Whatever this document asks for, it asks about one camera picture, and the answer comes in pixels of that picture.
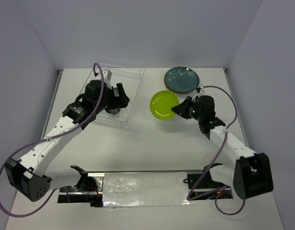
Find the blue floral white plate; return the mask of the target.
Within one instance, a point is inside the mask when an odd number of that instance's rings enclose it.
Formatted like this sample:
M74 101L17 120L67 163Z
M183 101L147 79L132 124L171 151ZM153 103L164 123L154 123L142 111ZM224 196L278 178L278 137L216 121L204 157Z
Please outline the blue floral white plate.
M177 91L174 91L173 89L171 89L168 85L165 84L165 87L167 88L167 90L169 90L170 92L173 92L174 94L176 95L188 95L188 94L191 94L193 93L195 90L193 91L190 91L190 92L177 92Z

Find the lime green plate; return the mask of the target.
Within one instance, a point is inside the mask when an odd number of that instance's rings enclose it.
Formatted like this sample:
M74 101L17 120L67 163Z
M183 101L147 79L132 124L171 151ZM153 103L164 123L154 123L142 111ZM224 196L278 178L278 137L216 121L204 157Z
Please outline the lime green plate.
M171 109L177 105L179 105L178 97L171 91L164 90L153 95L149 108L156 119L170 120L175 116Z

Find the dark teal speckled plate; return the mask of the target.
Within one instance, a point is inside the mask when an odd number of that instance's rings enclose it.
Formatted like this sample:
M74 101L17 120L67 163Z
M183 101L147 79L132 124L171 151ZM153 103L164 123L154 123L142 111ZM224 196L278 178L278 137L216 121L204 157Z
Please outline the dark teal speckled plate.
M164 75L164 84L177 92L190 92L200 84L198 74L188 67L174 67Z

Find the black plate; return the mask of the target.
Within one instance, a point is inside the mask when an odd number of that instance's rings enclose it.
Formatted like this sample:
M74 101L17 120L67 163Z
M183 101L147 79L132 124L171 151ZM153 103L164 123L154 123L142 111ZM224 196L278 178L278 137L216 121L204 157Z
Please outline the black plate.
M117 114L119 114L121 109L120 108L115 108L115 109L106 108L105 110L108 114L117 115Z

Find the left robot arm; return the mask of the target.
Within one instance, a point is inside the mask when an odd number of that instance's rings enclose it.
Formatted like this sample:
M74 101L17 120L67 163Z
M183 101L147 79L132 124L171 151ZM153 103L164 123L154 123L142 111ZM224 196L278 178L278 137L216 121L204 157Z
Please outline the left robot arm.
M72 165L70 171L57 173L48 171L48 166L61 150L103 110L126 108L129 103L123 85L112 87L101 80L91 80L84 93L63 111L57 124L42 140L17 161L9 159L5 171L10 184L30 201L40 200L49 190L72 186L77 191L96 190L95 179L79 166Z

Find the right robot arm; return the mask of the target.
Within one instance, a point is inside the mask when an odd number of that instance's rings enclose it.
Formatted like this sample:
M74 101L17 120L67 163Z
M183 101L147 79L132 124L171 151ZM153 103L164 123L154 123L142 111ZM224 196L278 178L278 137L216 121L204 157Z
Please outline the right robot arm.
M216 116L213 97L187 97L172 111L184 119L198 121L200 131L219 146L220 152L225 153L233 163L233 168L216 162L205 166L202 173L202 183L205 186L216 188L221 184L227 185L240 199L273 191L268 156L256 153L228 130L228 126Z

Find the silver foil tape sheet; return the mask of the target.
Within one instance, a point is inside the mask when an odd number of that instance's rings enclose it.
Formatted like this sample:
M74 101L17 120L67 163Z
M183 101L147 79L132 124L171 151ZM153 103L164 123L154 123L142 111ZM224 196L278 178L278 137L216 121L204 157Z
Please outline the silver foil tape sheet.
M172 207L190 204L184 172L106 174L104 207Z

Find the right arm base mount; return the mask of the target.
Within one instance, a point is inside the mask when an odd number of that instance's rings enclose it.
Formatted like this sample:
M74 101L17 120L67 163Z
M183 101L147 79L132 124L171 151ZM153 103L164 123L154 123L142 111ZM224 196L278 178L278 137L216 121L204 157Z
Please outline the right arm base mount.
M195 200L215 200L219 199L232 199L233 193L231 188L222 183L216 182L207 170L209 165L200 170L187 170L186 177L183 183L188 185L189 193L187 194L187 201Z

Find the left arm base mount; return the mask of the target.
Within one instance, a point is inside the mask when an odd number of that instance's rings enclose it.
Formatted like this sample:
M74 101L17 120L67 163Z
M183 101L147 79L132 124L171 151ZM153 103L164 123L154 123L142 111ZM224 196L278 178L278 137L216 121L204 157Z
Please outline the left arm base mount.
M105 173L87 172L79 166L72 165L80 178L74 186L59 189L57 202L59 204L87 203L90 207L103 207L102 195Z

